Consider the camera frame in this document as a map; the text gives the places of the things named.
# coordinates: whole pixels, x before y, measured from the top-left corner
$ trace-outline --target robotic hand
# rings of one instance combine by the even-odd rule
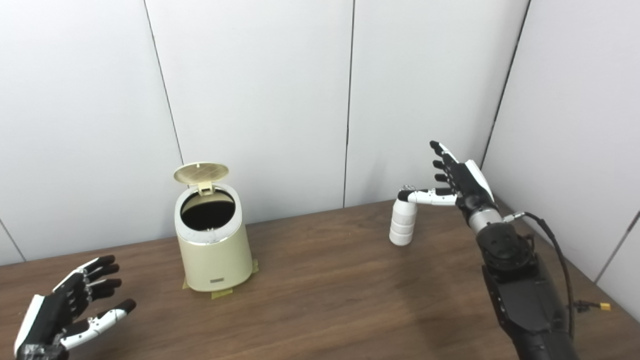
[[[89,303],[112,296],[120,279],[102,279],[118,272],[113,255],[101,256],[77,267],[47,296],[33,295],[15,340],[18,360],[66,360],[68,350],[103,333],[135,307],[127,299],[108,311],[73,322]]]
[[[416,190],[413,186],[404,185],[400,189],[394,204],[389,231],[389,239],[398,246],[408,245],[411,242],[417,204],[458,206],[465,213],[467,220],[470,216],[470,209],[476,206],[473,204],[474,202],[482,202],[490,208],[497,209],[489,184],[475,161],[467,160],[465,163],[458,163],[455,156],[444,145],[432,141],[431,147],[442,158],[441,161],[435,160],[433,166],[445,172],[444,174],[436,174],[435,179],[447,183],[449,186]],[[492,216],[490,220],[493,222],[502,221],[502,217]]]
[[[549,235],[561,259],[564,257],[555,236],[530,213],[502,217],[482,172],[473,160],[460,163],[438,142],[430,142],[441,160],[433,166],[444,174],[437,181],[447,188],[416,190],[405,186],[398,193],[391,220],[390,240],[396,245],[411,242],[417,213],[416,204],[457,206],[476,234],[484,265],[482,274],[500,327],[511,338],[521,360],[578,360],[573,347],[573,297],[567,281],[570,315],[558,297],[556,287],[542,259],[532,245],[509,224],[528,216]]]

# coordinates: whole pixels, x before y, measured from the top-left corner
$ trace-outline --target wire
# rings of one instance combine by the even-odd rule
[[[551,228],[547,225],[547,223],[544,221],[544,219],[541,219],[539,217],[537,217],[536,215],[533,215],[532,213],[528,213],[525,212],[524,213],[525,216],[532,218],[533,220],[535,220],[538,223],[538,226],[540,226],[542,228],[542,230],[545,232],[545,234],[547,234],[547,236],[549,237],[549,240],[551,240],[551,242],[554,244],[554,247],[556,248],[556,254],[558,255],[558,260],[560,260],[560,266],[562,267],[562,271],[564,273],[564,283],[566,284],[566,297],[569,301],[569,337],[571,337],[571,339],[573,340],[573,329],[574,329],[574,324],[573,324],[573,307],[574,307],[574,303],[573,303],[573,286],[571,285],[571,278],[569,277],[569,269],[566,266],[566,260],[564,258],[564,255],[562,253],[562,250],[560,249],[560,244],[558,244],[558,241],[556,240],[556,236],[554,235],[553,231],[551,231]]]

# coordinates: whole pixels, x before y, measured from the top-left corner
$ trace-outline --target table surface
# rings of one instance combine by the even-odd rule
[[[516,359],[458,210],[421,206],[413,242],[395,247],[388,240],[391,207],[379,202],[249,225],[260,271],[215,300],[182,289],[175,238],[2,266],[0,357],[12,358],[33,294],[47,293],[89,259],[114,254],[124,283],[85,315],[126,298],[138,307],[74,349],[72,359]],[[543,240],[536,250],[564,294],[555,253]],[[574,267],[570,272],[576,299],[611,301]],[[640,325],[613,305],[612,312],[577,315],[583,360],[637,358]]]

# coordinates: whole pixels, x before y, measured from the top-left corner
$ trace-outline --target open lid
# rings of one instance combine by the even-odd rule
[[[200,195],[213,194],[211,183],[227,176],[229,169],[222,164],[190,163],[183,165],[173,173],[173,178],[187,185],[198,185]]]

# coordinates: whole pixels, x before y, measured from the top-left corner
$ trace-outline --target white wall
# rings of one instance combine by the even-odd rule
[[[638,254],[640,254],[640,229],[635,226],[598,281],[598,285],[640,321]]]
[[[638,13],[631,0],[532,1],[483,168],[591,279],[640,204]]]
[[[356,2],[347,206],[436,186],[430,140],[482,158],[526,6]]]
[[[342,206],[352,2],[148,0],[185,163],[247,222]]]
[[[20,256],[0,221],[0,265],[19,263],[21,261],[23,261],[22,256]]]
[[[174,234],[184,187],[143,1],[4,1],[0,49],[0,218],[25,257]]]

